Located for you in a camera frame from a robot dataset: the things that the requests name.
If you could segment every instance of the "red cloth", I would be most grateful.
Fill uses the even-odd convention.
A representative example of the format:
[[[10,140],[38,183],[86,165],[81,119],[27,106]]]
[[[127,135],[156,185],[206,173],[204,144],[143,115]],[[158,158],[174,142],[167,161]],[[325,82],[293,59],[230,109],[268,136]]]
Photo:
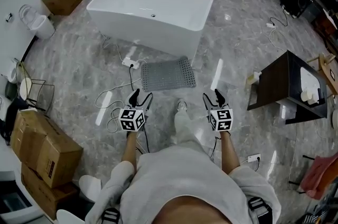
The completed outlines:
[[[320,200],[326,187],[338,176],[338,153],[331,157],[317,156],[305,174],[301,188],[308,196]]]

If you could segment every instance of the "white box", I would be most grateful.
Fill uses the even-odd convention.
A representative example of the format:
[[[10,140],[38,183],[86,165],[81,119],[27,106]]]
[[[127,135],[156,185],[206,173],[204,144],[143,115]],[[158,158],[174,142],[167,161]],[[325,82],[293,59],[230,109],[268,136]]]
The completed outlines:
[[[121,109],[118,120],[125,131],[138,131],[145,123],[143,110],[140,109]]]
[[[232,129],[232,109],[210,111],[210,124],[214,131],[229,131]]]

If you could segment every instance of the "white shirt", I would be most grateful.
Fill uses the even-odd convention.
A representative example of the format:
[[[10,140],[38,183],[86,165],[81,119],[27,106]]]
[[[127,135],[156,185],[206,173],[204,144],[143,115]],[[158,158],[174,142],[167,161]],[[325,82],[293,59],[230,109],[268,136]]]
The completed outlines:
[[[258,173],[241,166],[226,175],[206,154],[190,148],[172,146],[142,155],[129,185],[133,171],[127,161],[112,170],[86,223],[97,223],[108,201],[112,198],[116,202],[119,195],[124,224],[150,224],[168,201],[187,195],[212,205],[233,224],[258,223],[248,208],[252,197],[262,198],[272,208],[273,224],[280,215],[273,188]]]

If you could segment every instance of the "black strap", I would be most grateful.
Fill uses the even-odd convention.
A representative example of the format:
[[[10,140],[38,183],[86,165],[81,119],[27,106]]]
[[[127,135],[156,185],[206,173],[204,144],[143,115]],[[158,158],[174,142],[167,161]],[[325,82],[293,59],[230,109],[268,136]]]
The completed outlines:
[[[103,221],[109,221],[115,224],[118,224],[120,219],[120,212],[116,208],[108,208],[102,214],[102,223]]]
[[[251,198],[248,202],[248,206],[252,212],[256,213],[259,224],[272,224],[273,211],[262,198]]]

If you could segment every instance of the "gray bath mat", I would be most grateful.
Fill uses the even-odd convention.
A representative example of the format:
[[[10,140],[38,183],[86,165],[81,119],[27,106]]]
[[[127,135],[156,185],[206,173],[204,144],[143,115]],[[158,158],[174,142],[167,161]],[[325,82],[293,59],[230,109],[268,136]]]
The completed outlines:
[[[196,87],[195,75],[187,57],[145,63],[141,67],[141,77],[145,92]]]

